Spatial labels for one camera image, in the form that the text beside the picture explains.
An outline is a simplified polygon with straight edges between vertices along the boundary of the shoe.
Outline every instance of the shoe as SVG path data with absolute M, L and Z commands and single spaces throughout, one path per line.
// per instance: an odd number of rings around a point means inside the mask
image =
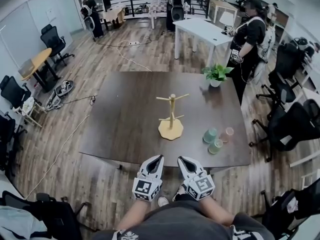
M 158 198 L 158 205 L 159 207 L 162 207 L 162 206 L 165 206 L 165 205 L 168 205 L 169 204 L 169 201 L 168 199 L 166 199 L 164 196 L 160 196 Z
M 183 195 L 183 194 L 187 194 L 187 191 L 186 191 L 186 186 L 185 184 L 181 184 L 177 190 L 177 192 L 175 193 L 174 197 L 172 198 L 172 201 L 176 201 L 176 196 L 177 195 Z

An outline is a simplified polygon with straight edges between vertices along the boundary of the white flower pot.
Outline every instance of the white flower pot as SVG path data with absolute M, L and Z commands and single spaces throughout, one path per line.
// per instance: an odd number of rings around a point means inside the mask
M 210 85 L 212 87 L 218 87 L 221 84 L 221 81 L 218 81 L 216 79 L 210 79 Z

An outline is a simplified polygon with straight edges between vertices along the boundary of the black cable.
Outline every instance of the black cable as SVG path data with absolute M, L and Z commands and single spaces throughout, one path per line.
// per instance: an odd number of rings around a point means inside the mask
M 159 36 L 159 38 L 154 39 L 154 40 L 152 40 L 152 39 L 150 38 L 150 36 L 149 36 L 149 35 L 145 36 L 144 38 L 145 38 L 145 39 L 147 39 L 148 41 L 147 41 L 147 42 L 145 42 L 145 43 L 141 43 L 141 44 L 139 44 L 139 46 L 144 46 L 144 45 L 148 45 L 148 44 L 150 44 L 151 42 L 159 41 L 160 37 L 161 37 L 161 36 L 163 36 L 163 35 L 164 35 L 164 33 L 165 33 L 165 31 L 164 31 L 164 30 L 162 30 L 162 31 L 161 31 L 161 34 L 160 34 L 160 36 Z M 104 44 L 104 43 L 98 43 L 98 42 L 96 42 L 96 44 L 101 45 L 101 46 L 107 46 L 107 47 L 118 47 L 118 48 L 128 48 L 128 47 L 132 47 L 132 45 L 117 46 L 117 45 Z
M 98 96 L 98 95 L 90 95 L 90 96 L 88 96 L 88 97 L 78 98 L 78 99 L 75 99 L 75 100 L 71 100 L 71 101 L 65 102 L 65 103 L 63 103 L 63 105 L 64 105 L 64 104 L 69 104 L 69 103 L 72 103 L 72 102 L 77 102 L 77 101 L 81 101 L 81 100 L 84 100 L 84 99 L 91 98 L 89 104 L 90 104 L 91 106 L 93 106 L 93 104 L 96 102 L 96 97 L 97 97 L 97 96 Z

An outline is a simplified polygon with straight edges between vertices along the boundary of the green leaves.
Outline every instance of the green leaves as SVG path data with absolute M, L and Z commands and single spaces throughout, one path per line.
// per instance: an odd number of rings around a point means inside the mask
M 206 79 L 215 79 L 218 81 L 226 81 L 226 74 L 230 73 L 233 67 L 224 67 L 220 64 L 215 64 L 212 67 L 205 67 L 202 72 L 206 75 Z

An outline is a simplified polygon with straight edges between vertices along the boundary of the potted plant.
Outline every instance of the potted plant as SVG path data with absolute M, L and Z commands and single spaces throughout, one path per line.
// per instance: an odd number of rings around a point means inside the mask
M 234 67 L 224 67 L 220 64 L 214 66 L 207 66 L 202 69 L 206 79 L 210 79 L 210 85 L 212 87 L 218 87 L 221 82 L 227 80 L 226 74 L 230 73 Z

